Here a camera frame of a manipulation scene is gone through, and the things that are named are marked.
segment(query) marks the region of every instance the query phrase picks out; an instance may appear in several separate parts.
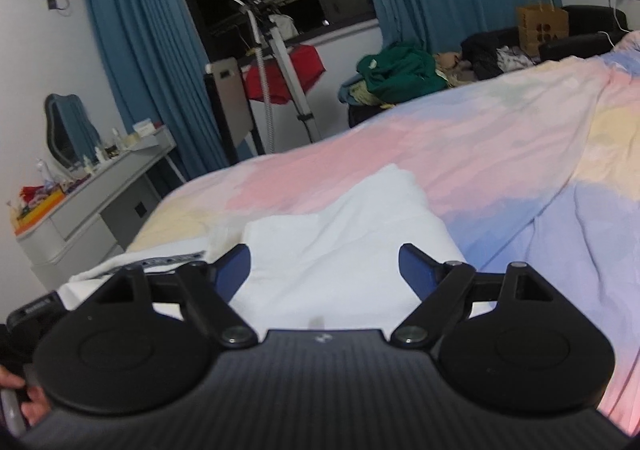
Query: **green sweater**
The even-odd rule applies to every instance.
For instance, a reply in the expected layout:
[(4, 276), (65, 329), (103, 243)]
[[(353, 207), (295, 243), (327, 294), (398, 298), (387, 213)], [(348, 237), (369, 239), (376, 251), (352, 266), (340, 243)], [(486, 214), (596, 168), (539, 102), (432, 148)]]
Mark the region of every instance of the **green sweater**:
[(369, 92), (385, 103), (403, 103), (447, 87), (447, 81), (436, 74), (433, 57), (406, 42), (365, 56), (358, 63), (358, 72)]

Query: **brown paper bag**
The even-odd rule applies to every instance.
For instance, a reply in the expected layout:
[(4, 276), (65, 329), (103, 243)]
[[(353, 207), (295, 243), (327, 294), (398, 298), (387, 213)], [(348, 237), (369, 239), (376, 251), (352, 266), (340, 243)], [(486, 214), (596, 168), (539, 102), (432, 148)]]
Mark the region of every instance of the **brown paper bag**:
[(556, 8), (553, 0), (548, 4), (542, 1), (517, 8), (520, 49), (529, 56), (537, 56), (542, 44), (569, 35), (569, 13)]

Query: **bed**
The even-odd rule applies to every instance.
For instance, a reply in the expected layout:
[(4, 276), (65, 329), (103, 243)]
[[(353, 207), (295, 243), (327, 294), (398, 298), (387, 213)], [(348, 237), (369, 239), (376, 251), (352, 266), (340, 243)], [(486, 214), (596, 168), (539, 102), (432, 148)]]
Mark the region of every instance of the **bed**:
[(495, 272), (530, 263), (607, 335), (616, 369), (599, 409), (637, 433), (638, 38), (417, 99), (322, 143), (191, 181), (162, 202), (129, 256), (206, 238), (215, 259), (248, 222), (321, 210), (395, 163), (469, 263)]

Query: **vanity table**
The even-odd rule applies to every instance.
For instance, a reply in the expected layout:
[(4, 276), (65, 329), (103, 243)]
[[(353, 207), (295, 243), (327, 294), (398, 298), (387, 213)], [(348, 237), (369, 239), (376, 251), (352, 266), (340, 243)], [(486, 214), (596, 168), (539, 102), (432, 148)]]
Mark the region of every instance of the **vanity table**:
[(174, 148), (174, 138), (162, 126), (101, 166), (38, 224), (17, 236), (47, 290), (124, 252), (160, 202), (146, 172)]

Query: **red garment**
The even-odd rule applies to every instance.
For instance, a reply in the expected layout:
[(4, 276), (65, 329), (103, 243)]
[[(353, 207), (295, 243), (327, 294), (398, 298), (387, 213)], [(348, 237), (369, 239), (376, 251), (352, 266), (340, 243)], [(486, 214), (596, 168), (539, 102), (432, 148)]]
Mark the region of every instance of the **red garment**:
[[(295, 48), (289, 56), (291, 57), (291, 63), (293, 63), (293, 68), (298, 75), (298, 79), (300, 79), (302, 90), (304, 90), (306, 94), (325, 71), (318, 51), (311, 45), (301, 45)], [(275, 58), (273, 60), (267, 60), (264, 62), (264, 68), (267, 71), (271, 102), (274, 104), (287, 104), (291, 101), (291, 94), (282, 77), (278, 62)], [(249, 69), (244, 79), (244, 86), (249, 99), (255, 99), (256, 101), (264, 100), (257, 65), (252, 65), (251, 69)]]

